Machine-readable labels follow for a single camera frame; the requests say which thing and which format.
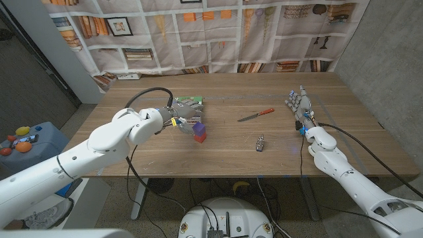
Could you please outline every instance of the orange ball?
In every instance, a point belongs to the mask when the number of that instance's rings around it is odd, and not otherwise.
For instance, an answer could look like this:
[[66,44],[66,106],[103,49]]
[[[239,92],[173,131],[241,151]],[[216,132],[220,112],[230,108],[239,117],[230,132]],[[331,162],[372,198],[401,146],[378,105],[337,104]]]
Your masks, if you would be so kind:
[[15,149],[21,153],[28,152],[31,148],[32,148],[31,143],[26,141],[19,142],[15,147]]
[[0,149],[0,155],[7,156],[7,155],[10,155],[11,153],[12,153],[11,148]]
[[16,137],[15,136],[7,136],[7,140],[10,141],[10,142],[13,142],[13,141],[16,140]]

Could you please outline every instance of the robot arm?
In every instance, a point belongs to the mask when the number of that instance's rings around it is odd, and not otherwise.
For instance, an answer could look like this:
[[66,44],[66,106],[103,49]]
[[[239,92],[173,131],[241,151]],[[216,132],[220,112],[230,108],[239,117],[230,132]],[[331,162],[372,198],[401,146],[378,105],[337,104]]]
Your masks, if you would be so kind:
[[367,216],[398,231],[396,233],[370,220],[381,237],[398,237],[399,233],[422,229],[423,202],[391,196],[355,170],[345,154],[336,147],[336,140],[315,122],[307,93],[302,86],[300,89],[301,96],[292,91],[289,94],[291,102],[286,101],[286,104],[302,123],[304,135],[311,143],[308,150],[314,157],[316,167],[338,181]]
[[174,116],[190,118],[197,108],[177,102],[170,108],[147,108],[139,113],[125,108],[111,122],[95,129],[89,138],[60,155],[47,159],[0,181],[0,228],[20,213],[75,179],[124,160],[129,142],[146,142]]

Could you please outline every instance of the picture frame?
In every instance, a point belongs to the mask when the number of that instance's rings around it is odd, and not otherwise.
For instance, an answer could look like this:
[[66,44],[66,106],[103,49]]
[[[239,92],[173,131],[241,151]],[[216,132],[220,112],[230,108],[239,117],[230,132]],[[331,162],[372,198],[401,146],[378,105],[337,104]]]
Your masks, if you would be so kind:
[[127,17],[112,17],[106,21],[113,36],[133,36]]
[[180,3],[201,3],[202,0],[180,0]]

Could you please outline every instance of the bookshelf print backdrop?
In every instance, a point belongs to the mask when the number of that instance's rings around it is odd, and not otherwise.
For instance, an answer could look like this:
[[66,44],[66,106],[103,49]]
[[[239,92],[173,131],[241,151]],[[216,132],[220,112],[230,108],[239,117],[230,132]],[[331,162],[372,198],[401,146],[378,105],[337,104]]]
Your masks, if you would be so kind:
[[[369,3],[42,1],[93,77],[107,77],[106,73],[333,71]],[[131,35],[114,36],[119,30],[128,34],[127,26]]]

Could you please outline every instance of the red cube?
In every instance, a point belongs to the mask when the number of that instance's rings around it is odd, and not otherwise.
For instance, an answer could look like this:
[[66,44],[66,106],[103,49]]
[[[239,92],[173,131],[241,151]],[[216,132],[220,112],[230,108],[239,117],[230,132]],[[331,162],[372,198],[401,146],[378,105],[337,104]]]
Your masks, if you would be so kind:
[[204,134],[200,137],[200,136],[194,136],[194,140],[203,143],[203,141],[206,139],[207,134],[204,132]]

